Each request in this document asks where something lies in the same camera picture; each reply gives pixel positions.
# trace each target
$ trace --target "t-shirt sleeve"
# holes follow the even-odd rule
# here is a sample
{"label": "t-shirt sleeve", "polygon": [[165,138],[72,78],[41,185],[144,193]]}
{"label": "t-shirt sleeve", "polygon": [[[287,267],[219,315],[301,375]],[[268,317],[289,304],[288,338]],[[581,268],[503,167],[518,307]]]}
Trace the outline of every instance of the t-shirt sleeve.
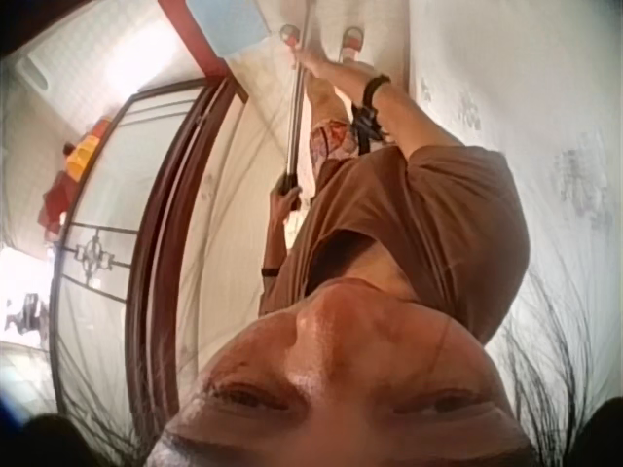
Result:
{"label": "t-shirt sleeve", "polygon": [[505,157],[477,147],[425,147],[408,162],[435,301],[478,340],[508,312],[528,267],[528,229]]}

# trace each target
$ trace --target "eyebrow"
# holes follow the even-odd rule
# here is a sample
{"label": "eyebrow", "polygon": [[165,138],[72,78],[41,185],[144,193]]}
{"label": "eyebrow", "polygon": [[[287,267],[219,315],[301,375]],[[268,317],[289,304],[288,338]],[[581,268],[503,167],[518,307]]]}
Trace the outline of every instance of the eyebrow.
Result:
{"label": "eyebrow", "polygon": [[189,440],[168,432],[163,433],[159,443],[192,465],[252,467],[262,464],[262,456],[258,452],[238,446]]}

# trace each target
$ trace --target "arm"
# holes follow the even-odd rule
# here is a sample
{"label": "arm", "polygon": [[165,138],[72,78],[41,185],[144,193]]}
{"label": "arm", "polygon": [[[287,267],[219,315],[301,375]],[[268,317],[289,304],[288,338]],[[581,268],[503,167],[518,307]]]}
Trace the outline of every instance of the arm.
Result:
{"label": "arm", "polygon": [[279,192],[283,177],[271,191],[271,211],[269,216],[268,231],[266,234],[266,250],[264,252],[263,269],[278,270],[287,257],[285,247],[285,230],[283,223],[290,215],[290,208],[301,193],[300,188],[293,188],[283,196]]}
{"label": "arm", "polygon": [[[363,92],[373,78],[356,66],[334,63],[311,51],[295,51],[296,58],[313,75],[341,90],[355,105],[362,105]],[[408,159],[424,146],[461,146],[460,141],[433,122],[409,95],[393,84],[382,85],[374,95],[379,124],[396,140]]]}
{"label": "arm", "polygon": [[262,269],[279,269],[287,256],[283,222],[269,221]]}

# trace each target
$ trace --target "yellow object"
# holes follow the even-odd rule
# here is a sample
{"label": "yellow object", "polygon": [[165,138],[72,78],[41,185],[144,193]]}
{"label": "yellow object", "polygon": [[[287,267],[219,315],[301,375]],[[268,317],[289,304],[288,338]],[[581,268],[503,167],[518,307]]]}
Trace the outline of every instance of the yellow object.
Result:
{"label": "yellow object", "polygon": [[76,182],[80,181],[98,144],[99,138],[87,136],[67,158],[67,173]]}

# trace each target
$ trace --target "mop handle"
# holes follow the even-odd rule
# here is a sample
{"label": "mop handle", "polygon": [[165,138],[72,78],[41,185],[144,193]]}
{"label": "mop handle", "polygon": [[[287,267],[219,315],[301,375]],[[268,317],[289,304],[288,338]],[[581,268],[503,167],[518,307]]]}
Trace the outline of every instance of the mop handle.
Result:
{"label": "mop handle", "polygon": [[[312,1],[307,4],[305,12],[305,24],[301,34],[300,46],[306,47],[309,40],[309,26],[312,18]],[[292,112],[290,115],[290,129],[288,140],[288,159],[285,165],[284,183],[281,187],[281,193],[287,194],[290,190],[298,186],[297,167],[299,164],[299,144],[301,142],[301,118],[303,115],[303,87],[305,81],[306,70],[297,63],[296,65],[296,83],[294,85],[294,94],[292,98]]]}

